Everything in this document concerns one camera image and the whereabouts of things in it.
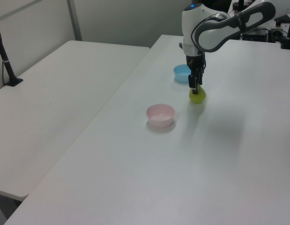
white table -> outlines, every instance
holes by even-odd
[[[159,38],[6,225],[290,225],[290,51],[227,42],[193,105],[182,39]],[[174,125],[150,128],[156,103]]]
[[[70,41],[0,90],[0,194],[23,200],[148,48]]]

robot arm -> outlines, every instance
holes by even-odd
[[[233,17],[202,4],[188,6],[182,13],[183,50],[192,72],[189,85],[193,94],[202,84],[205,52],[215,52],[229,39],[288,13],[290,0],[256,0]]]

plastic bowl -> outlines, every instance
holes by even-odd
[[[166,104],[157,104],[147,109],[149,124],[156,128],[165,128],[172,124],[175,110],[172,106]]]
[[[191,74],[190,68],[186,64],[174,68],[175,80],[180,83],[188,83],[188,76]]]

white wall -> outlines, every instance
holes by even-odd
[[[84,41],[151,47],[162,34],[182,35],[191,0],[75,0]]]
[[[0,31],[16,76],[65,42],[74,40],[66,0],[42,0],[0,21]]]

green ball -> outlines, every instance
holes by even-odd
[[[193,94],[192,89],[190,89],[189,97],[192,102],[199,104],[199,103],[202,103],[204,99],[206,98],[206,93],[203,90],[203,88],[200,85],[198,85],[198,94],[196,95]]]

